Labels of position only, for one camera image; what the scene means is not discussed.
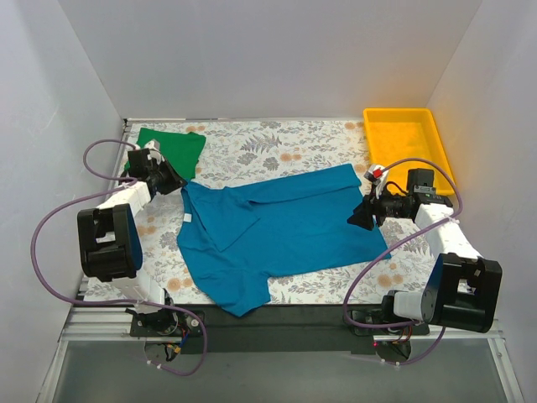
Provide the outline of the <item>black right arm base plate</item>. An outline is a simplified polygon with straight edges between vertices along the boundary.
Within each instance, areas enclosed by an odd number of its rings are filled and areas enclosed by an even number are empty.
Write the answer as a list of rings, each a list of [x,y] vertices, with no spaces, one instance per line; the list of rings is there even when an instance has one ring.
[[[361,322],[368,325],[386,324],[380,308],[360,308],[348,312],[350,318],[355,322]],[[387,327],[387,328],[369,328],[351,326],[351,331],[357,336],[390,336],[391,338],[404,338],[409,335],[409,327]],[[413,335],[423,336],[430,334],[430,328],[426,324],[413,327]]]

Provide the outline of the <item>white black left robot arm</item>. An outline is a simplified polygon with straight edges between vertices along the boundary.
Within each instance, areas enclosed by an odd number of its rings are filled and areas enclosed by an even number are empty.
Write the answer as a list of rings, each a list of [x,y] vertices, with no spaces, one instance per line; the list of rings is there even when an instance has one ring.
[[[125,187],[93,209],[77,214],[81,266],[86,276],[110,283],[135,304],[136,314],[151,314],[149,325],[162,336],[172,334],[178,315],[166,306],[169,293],[143,267],[143,250],[135,217],[156,195],[186,186],[171,163],[156,149],[128,152]]]

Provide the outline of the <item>blue t shirt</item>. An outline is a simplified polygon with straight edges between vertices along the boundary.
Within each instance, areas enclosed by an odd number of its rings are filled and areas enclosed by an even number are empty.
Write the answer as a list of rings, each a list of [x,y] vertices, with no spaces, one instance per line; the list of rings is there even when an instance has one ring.
[[[271,278],[375,259],[383,235],[347,221],[360,185],[349,164],[222,189],[190,182],[177,243],[192,280],[241,317],[269,302]]]

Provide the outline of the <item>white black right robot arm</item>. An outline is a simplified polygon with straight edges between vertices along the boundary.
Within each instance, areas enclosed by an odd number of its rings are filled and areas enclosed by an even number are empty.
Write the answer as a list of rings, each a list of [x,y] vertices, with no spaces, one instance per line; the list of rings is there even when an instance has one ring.
[[[372,190],[348,223],[373,230],[388,218],[411,220],[425,236],[435,258],[422,291],[390,290],[371,312],[350,311],[349,322],[364,328],[399,333],[410,323],[425,323],[486,333],[493,324],[503,271],[468,242],[454,218],[453,204],[437,194],[430,169],[408,172],[407,188],[388,190],[388,171],[372,165],[366,178]]]

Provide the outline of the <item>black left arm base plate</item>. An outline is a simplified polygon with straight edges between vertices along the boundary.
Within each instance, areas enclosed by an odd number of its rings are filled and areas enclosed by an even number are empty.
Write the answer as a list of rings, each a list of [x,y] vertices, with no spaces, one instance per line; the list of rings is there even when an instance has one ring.
[[[194,337],[202,335],[201,323],[205,319],[203,311],[194,311],[198,319],[184,312],[168,309],[144,314],[128,308],[125,312],[132,316],[129,334],[133,337],[179,337],[187,333]]]

